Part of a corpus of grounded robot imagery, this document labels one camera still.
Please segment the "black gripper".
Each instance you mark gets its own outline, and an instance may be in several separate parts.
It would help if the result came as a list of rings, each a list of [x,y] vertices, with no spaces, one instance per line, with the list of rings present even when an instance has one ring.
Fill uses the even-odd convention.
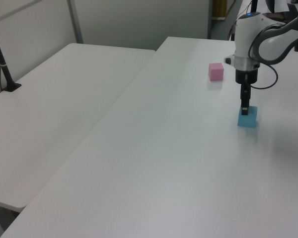
[[[235,70],[235,81],[240,85],[240,98],[241,100],[241,114],[248,115],[250,107],[251,85],[257,82],[258,70],[242,71]]]

